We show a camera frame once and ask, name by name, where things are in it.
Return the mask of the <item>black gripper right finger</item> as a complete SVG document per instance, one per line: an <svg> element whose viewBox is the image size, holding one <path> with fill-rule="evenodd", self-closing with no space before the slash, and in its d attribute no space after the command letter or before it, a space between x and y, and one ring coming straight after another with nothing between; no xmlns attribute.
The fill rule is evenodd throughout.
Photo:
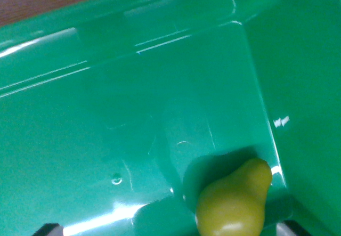
<svg viewBox="0 0 341 236"><path fill-rule="evenodd" d="M294 220L286 220L276 225L277 236L311 236L311 234Z"/></svg>

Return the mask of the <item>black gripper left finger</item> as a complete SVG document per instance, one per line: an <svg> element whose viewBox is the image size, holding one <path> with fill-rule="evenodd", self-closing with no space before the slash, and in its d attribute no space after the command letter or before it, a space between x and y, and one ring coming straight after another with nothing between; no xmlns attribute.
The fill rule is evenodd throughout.
<svg viewBox="0 0 341 236"><path fill-rule="evenodd" d="M58 223L46 223L33 236L64 236L64 227Z"/></svg>

